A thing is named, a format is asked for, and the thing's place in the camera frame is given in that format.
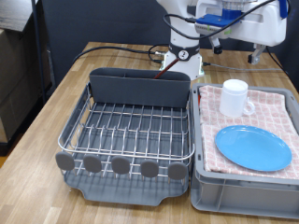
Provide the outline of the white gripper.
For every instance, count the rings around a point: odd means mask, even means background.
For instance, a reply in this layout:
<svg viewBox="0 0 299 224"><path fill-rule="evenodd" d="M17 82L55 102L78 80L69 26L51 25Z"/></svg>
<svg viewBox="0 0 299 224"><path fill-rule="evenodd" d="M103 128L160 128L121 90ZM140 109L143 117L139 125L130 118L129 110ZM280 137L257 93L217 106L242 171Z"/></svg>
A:
<svg viewBox="0 0 299 224"><path fill-rule="evenodd" d="M257 64L265 46L276 46L286 36L287 0L199 0L195 30L209 38L214 54L222 53L220 39L253 43L248 63Z"/></svg>

